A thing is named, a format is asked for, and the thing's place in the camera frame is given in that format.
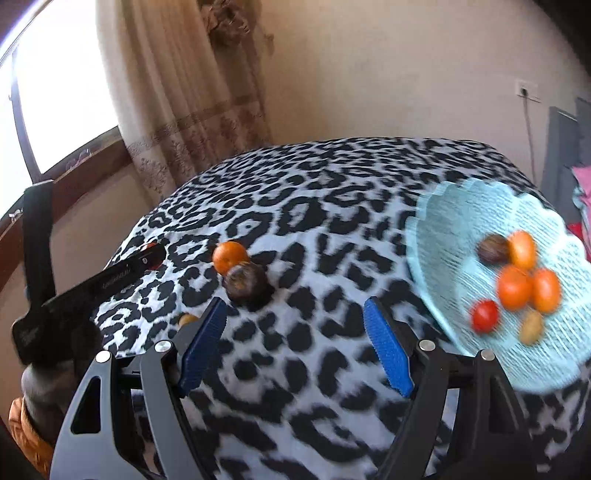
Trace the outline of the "dark passion fruit in basket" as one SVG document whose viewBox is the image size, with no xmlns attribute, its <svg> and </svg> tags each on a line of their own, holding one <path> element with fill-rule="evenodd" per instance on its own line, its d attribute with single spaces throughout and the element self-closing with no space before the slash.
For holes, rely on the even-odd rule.
<svg viewBox="0 0 591 480">
<path fill-rule="evenodd" d="M 506 264 L 510 260 L 509 241 L 500 234 L 490 234 L 476 248 L 479 261 L 486 266 Z"/>
</svg>

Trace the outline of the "leopard print table cloth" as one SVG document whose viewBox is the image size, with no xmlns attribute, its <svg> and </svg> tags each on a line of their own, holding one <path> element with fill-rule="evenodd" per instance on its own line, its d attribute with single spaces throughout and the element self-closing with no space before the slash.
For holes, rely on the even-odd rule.
<svg viewBox="0 0 591 480">
<path fill-rule="evenodd" d="M 245 153 L 186 182 L 132 228 L 116 259 L 158 242 L 165 262 L 103 303 L 104 345 L 134 355 L 172 337 L 180 317 L 223 297 L 211 264 L 242 243 L 273 299 L 230 308 L 216 357 L 183 400 L 204 464 L 219 479 L 369 479 L 407 404 L 391 390 L 363 329 L 377 296 L 394 318 L 447 338 L 417 294 L 404 227 L 444 181 L 535 186 L 475 141 L 352 138 Z"/>
</svg>

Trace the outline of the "wooden window sill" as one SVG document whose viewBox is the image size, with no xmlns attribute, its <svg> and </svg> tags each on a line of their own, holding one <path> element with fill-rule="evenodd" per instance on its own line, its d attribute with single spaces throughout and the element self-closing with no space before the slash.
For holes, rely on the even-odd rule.
<svg viewBox="0 0 591 480">
<path fill-rule="evenodd" d="M 83 196 L 131 164 L 131 158 L 114 127 L 64 158 L 39 179 L 53 180 L 53 220 L 61 219 Z M 21 214 L 22 199 L 1 218 L 1 288 L 23 260 Z"/>
</svg>

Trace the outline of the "small brown kiwi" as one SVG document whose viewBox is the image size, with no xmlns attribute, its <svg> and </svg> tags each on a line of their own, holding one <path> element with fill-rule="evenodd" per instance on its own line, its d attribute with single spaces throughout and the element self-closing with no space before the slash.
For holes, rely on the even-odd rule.
<svg viewBox="0 0 591 480">
<path fill-rule="evenodd" d="M 198 317 L 195 315 L 183 314 L 178 321 L 178 326 L 182 328 L 183 326 L 196 322 L 197 320 Z"/>
</svg>

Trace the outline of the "orange tangerine in basket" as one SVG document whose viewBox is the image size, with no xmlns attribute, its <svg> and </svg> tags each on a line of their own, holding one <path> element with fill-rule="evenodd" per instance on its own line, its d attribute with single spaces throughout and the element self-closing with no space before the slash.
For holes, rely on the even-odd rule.
<svg viewBox="0 0 591 480">
<path fill-rule="evenodd" d="M 562 292 L 557 274 L 549 269 L 538 269 L 533 277 L 532 305 L 541 314 L 551 314 L 560 305 Z"/>
</svg>

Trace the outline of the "light blue lattice fruit basket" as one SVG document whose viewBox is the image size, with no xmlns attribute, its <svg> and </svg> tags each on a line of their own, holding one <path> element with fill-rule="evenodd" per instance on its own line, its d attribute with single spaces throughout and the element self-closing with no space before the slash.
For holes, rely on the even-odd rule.
<svg viewBox="0 0 591 480">
<path fill-rule="evenodd" d="M 499 182 L 444 182 L 406 224 L 408 263 L 463 354 L 492 350 L 517 390 L 574 382 L 590 358 L 590 263 L 534 196 Z"/>
</svg>

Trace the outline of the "grey padded headboard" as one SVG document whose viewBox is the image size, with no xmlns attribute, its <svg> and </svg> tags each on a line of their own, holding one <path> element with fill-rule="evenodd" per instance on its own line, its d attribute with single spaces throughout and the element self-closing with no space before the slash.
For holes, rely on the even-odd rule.
<svg viewBox="0 0 591 480">
<path fill-rule="evenodd" d="M 590 102 L 578 97 L 576 113 L 549 109 L 547 149 L 541 192 L 567 224 L 580 222 L 573 202 L 577 181 L 572 169 L 590 165 Z"/>
</svg>

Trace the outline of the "orange jacket sleeve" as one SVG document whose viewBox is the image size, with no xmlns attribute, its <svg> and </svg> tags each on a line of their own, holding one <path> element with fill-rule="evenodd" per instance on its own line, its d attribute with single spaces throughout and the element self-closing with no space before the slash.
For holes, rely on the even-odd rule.
<svg viewBox="0 0 591 480">
<path fill-rule="evenodd" d="M 12 401 L 8 415 L 8 429 L 26 459 L 44 479 L 48 479 L 54 447 L 47 443 L 33 427 L 23 397 Z"/>
</svg>

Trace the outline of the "dark purple passion fruit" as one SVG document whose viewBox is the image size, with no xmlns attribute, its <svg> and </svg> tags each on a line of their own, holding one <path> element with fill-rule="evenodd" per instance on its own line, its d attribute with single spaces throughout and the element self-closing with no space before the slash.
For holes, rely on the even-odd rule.
<svg viewBox="0 0 591 480">
<path fill-rule="evenodd" d="M 242 262 L 228 270 L 222 279 L 222 286 L 232 303 L 252 305 L 266 298 L 270 283 L 262 267 Z"/>
</svg>

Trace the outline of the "pink blanket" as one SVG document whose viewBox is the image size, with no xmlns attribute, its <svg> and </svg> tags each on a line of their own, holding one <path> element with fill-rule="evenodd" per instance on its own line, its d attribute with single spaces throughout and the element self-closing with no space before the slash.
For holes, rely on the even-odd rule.
<svg viewBox="0 0 591 480">
<path fill-rule="evenodd" d="M 578 166 L 571 169 L 576 182 L 573 191 L 573 204 L 581 211 L 581 215 L 590 219 L 591 207 L 591 167 Z"/>
</svg>

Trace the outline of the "orange tangerine back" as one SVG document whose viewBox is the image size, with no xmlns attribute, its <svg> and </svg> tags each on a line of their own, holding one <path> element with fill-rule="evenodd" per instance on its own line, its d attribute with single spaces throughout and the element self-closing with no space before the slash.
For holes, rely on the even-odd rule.
<svg viewBox="0 0 591 480">
<path fill-rule="evenodd" d="M 242 244 L 236 241 L 228 241 L 218 244 L 212 253 L 214 270 L 224 277 L 231 268 L 250 261 L 249 253 Z"/>
</svg>

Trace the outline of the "orange tangerine front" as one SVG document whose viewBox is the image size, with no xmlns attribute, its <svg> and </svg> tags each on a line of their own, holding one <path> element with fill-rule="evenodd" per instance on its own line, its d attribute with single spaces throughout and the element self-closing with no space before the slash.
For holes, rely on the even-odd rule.
<svg viewBox="0 0 591 480">
<path fill-rule="evenodd" d="M 499 271 L 496 293 L 504 309 L 508 311 L 522 310 L 529 304 L 532 292 L 533 282 L 529 271 L 514 265 L 506 265 Z"/>
</svg>

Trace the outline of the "red cherry tomato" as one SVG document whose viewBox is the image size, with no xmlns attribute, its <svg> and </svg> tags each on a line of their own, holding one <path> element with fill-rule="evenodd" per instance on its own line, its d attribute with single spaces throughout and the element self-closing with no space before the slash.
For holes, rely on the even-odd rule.
<svg viewBox="0 0 591 480">
<path fill-rule="evenodd" d="M 157 242 L 149 242 L 141 250 L 141 261 L 148 270 L 158 270 L 165 256 L 164 246 Z"/>
<path fill-rule="evenodd" d="M 477 301 L 470 314 L 472 329 L 477 334 L 489 334 L 499 323 L 499 308 L 494 300 Z"/>
</svg>

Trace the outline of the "orange tangerine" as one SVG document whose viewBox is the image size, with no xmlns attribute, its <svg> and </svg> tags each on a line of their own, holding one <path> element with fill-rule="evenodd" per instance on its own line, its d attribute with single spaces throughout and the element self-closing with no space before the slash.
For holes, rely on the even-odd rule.
<svg viewBox="0 0 591 480">
<path fill-rule="evenodd" d="M 250 261 L 249 253 L 242 244 L 236 241 L 228 241 L 218 244 L 212 253 L 214 270 L 224 277 L 231 268 Z"/>
<path fill-rule="evenodd" d="M 557 274 L 549 269 L 538 269 L 533 277 L 532 305 L 541 314 L 551 314 L 560 305 L 562 292 Z"/>
<path fill-rule="evenodd" d="M 514 265 L 506 265 L 499 271 L 496 293 L 504 309 L 508 311 L 522 310 L 529 304 L 532 292 L 533 282 L 529 271 Z"/>
</svg>

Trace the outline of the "white wall socket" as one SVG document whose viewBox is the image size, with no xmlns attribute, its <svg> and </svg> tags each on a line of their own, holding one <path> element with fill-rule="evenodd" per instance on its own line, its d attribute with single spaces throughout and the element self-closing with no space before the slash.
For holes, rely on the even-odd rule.
<svg viewBox="0 0 591 480">
<path fill-rule="evenodd" d="M 515 81 L 515 94 L 518 97 L 540 103 L 539 85 L 535 82 L 517 79 Z"/>
</svg>

